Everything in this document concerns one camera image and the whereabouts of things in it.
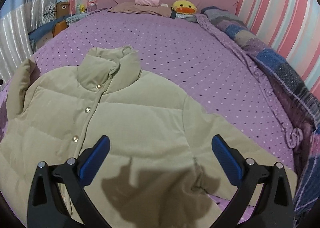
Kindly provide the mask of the beige puffer jacket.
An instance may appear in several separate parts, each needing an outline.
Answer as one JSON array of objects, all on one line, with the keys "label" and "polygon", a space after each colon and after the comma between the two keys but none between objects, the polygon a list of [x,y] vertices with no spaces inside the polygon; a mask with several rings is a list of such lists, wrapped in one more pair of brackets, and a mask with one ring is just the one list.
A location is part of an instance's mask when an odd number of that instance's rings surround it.
[{"label": "beige puffer jacket", "polygon": [[31,80],[33,58],[9,85],[1,140],[1,193],[27,221],[39,162],[62,164],[101,136],[111,150],[86,193],[113,227],[209,227],[211,199],[235,193],[211,149],[212,138],[259,164],[276,158],[222,116],[207,113],[166,78],[144,71],[135,50],[90,49],[82,63]]}]

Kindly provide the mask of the patchwork purple blue quilt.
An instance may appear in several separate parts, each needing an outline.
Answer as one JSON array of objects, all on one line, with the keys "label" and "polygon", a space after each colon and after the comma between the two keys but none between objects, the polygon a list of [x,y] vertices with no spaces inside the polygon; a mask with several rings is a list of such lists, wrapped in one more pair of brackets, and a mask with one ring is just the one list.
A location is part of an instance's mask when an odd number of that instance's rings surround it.
[{"label": "patchwork purple blue quilt", "polygon": [[288,146],[295,151],[299,175],[295,213],[309,212],[319,198],[319,100],[285,58],[253,34],[238,16],[209,6],[197,18],[207,30],[217,28],[223,37],[232,39],[276,89],[294,127]]}]

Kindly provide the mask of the silver striped curtain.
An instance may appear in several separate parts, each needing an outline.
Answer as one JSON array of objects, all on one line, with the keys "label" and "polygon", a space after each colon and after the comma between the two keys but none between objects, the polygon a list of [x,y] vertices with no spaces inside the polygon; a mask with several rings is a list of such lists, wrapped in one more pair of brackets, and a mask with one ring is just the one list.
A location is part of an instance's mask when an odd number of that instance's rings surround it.
[{"label": "silver striped curtain", "polygon": [[1,79],[7,82],[32,56],[29,33],[42,26],[45,7],[56,0],[31,0],[1,18]]}]

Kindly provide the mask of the blue cloth on nightstand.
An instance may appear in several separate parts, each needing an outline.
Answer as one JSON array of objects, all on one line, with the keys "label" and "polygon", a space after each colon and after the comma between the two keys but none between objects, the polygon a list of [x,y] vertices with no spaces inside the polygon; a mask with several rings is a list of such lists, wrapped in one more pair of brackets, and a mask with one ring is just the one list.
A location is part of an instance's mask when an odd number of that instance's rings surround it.
[{"label": "blue cloth on nightstand", "polygon": [[47,33],[52,32],[57,23],[60,23],[61,21],[65,20],[69,17],[70,17],[70,15],[60,17],[56,20],[50,21],[49,23],[43,24],[39,28],[33,30],[32,32],[30,32],[28,34],[29,41],[30,42],[38,42]]}]

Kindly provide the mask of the purple dotted bed sheet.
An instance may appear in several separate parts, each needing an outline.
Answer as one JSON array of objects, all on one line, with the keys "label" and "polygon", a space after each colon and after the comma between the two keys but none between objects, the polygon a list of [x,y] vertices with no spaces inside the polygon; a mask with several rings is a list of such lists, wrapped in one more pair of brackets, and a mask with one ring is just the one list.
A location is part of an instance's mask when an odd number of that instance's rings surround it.
[{"label": "purple dotted bed sheet", "polygon": [[[31,56],[36,63],[31,80],[60,67],[80,65],[90,49],[124,46],[137,52],[144,71],[179,86],[207,113],[222,116],[276,162],[280,160],[266,146],[268,141],[283,141],[265,101],[270,83],[217,29],[207,32],[185,20],[100,11],[73,24]],[[7,97],[1,101],[1,118],[8,126],[6,103]]]}]

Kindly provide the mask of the orange wooden nightstand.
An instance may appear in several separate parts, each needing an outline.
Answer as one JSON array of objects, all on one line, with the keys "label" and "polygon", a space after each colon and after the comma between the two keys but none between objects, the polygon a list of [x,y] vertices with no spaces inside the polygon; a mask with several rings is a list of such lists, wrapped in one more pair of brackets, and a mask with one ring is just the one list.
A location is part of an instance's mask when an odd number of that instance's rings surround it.
[{"label": "orange wooden nightstand", "polygon": [[68,28],[68,24],[66,20],[62,20],[61,22],[58,22],[53,29],[53,37],[56,37],[59,33],[61,33],[63,30]]}]

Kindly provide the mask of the brown cardboard storage box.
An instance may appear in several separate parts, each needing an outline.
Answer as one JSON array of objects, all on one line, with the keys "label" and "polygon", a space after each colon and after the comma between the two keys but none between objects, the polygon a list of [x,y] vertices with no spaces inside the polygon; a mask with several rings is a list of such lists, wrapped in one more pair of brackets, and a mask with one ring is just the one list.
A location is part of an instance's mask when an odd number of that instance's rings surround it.
[{"label": "brown cardboard storage box", "polygon": [[59,2],[56,4],[56,18],[69,15],[69,2]]}]

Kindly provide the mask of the brown flat pillow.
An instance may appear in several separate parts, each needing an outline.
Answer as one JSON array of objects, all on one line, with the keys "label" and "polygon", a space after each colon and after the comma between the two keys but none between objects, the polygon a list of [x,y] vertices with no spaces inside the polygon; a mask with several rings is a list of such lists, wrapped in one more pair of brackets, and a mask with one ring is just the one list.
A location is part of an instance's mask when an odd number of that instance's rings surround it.
[{"label": "brown flat pillow", "polygon": [[152,7],[152,6],[138,6],[134,2],[124,2],[108,10],[112,13],[126,13],[126,14],[151,14],[163,17],[171,17],[172,10],[169,7]]}]

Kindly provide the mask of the yellow duck plush toy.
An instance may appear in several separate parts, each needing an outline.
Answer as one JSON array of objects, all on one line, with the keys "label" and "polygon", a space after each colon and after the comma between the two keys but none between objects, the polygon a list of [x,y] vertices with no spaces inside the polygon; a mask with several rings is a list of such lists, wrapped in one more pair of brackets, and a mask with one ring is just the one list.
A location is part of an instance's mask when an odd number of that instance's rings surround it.
[{"label": "yellow duck plush toy", "polygon": [[172,4],[171,9],[176,13],[183,14],[183,15],[192,15],[197,12],[197,7],[193,3],[187,0],[175,1]]}]

